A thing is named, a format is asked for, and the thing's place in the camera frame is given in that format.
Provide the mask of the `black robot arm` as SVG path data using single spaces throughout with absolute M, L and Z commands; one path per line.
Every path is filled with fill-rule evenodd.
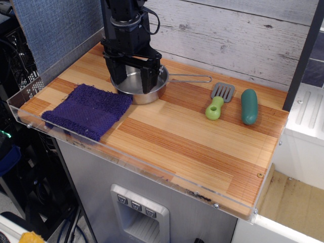
M 144 94 L 157 84 L 162 55 L 150 46 L 149 14 L 157 16 L 144 6 L 145 1 L 101 1 L 105 37 L 101 40 L 104 58 L 114 82 L 119 85 L 127 78 L 126 67 L 140 70 Z

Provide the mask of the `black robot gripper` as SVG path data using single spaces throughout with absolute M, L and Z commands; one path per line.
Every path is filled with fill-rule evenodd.
M 119 85 L 126 78 L 126 67 L 140 69 L 142 91 L 148 94 L 157 84 L 161 54 L 150 46 L 150 23 L 104 23 L 104 58 L 114 83 Z

